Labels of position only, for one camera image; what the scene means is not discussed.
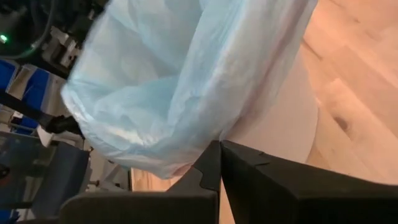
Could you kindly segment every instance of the black cable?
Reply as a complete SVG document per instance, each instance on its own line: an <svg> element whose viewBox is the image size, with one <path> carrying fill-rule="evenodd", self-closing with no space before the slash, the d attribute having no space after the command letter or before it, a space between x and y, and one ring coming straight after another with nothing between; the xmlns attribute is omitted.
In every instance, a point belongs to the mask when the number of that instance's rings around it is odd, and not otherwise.
<svg viewBox="0 0 398 224"><path fill-rule="evenodd" d="M47 38L47 35L51 32L51 27L52 23L55 19L55 14L57 12L58 8L58 1L59 0L52 0L51 1L51 7L50 7L50 13L49 13L49 18L47 19L47 23L45 25L43 34L31 45L31 48L29 50L26 50L25 52L19 54L19 55L0 55L1 59L6 59L6 60L17 60L21 58L26 58L30 56L32 53L34 53L45 41Z"/></svg>
<svg viewBox="0 0 398 224"><path fill-rule="evenodd" d="M20 99L17 99L14 96L1 90L0 90L0 104L7 106L8 108L11 108L15 111L18 111L23 115L28 116L29 118L32 118L43 127L46 127L49 124L49 122L51 122L51 120L54 118L53 116L41 112L41 110L31 107L22 102Z"/></svg>
<svg viewBox="0 0 398 224"><path fill-rule="evenodd" d="M40 34L44 26L39 15L40 7L38 1L39 0L30 0L30 14L32 15L33 23L35 25L35 35Z"/></svg>

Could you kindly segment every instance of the hardwood floor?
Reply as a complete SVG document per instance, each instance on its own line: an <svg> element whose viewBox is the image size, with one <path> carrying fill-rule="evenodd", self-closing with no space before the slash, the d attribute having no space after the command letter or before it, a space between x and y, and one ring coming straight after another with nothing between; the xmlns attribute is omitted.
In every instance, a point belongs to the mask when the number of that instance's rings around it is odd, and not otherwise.
<svg viewBox="0 0 398 224"><path fill-rule="evenodd" d="M398 184L398 1L318 0L300 53L320 107L307 163ZM133 173L136 190L177 180ZM228 203L221 217L233 223Z"/></svg>

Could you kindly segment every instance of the light blue plastic bag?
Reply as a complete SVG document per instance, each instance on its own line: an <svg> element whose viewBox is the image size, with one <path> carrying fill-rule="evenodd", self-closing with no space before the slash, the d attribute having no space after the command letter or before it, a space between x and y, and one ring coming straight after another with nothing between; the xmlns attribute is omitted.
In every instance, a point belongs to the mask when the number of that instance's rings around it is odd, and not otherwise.
<svg viewBox="0 0 398 224"><path fill-rule="evenodd" d="M276 97L313 0L113 0L62 96L92 146L175 175L223 138L258 88Z"/></svg>

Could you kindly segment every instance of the wood grain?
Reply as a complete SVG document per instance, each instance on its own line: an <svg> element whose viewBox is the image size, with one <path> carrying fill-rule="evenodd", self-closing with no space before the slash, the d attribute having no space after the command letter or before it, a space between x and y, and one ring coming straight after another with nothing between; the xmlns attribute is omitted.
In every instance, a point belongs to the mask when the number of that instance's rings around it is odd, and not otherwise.
<svg viewBox="0 0 398 224"><path fill-rule="evenodd" d="M134 191L148 192L156 191L163 192L169 189L180 178L174 177L170 180L162 180L155 175L137 169L132 169L132 189ZM220 195L220 224L233 224L234 219L229 206L228 197L226 196L224 183L221 182L221 195Z"/></svg>
<svg viewBox="0 0 398 224"><path fill-rule="evenodd" d="M309 164L398 184L397 11L395 0L319 0L301 49L320 105Z"/></svg>

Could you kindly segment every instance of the black machine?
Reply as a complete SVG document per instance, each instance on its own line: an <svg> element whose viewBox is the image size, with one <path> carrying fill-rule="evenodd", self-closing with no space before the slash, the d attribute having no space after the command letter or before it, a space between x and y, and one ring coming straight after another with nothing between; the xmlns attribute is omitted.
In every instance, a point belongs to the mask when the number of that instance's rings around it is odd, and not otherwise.
<svg viewBox="0 0 398 224"><path fill-rule="evenodd" d="M398 187L213 142L167 192L91 193L26 223L219 223L220 183L236 224L397 223Z"/></svg>
<svg viewBox="0 0 398 224"><path fill-rule="evenodd" d="M106 1L0 0L0 59L35 65L67 79ZM73 117L45 114L5 90L0 90L0 104L36 120L47 132L81 135Z"/></svg>

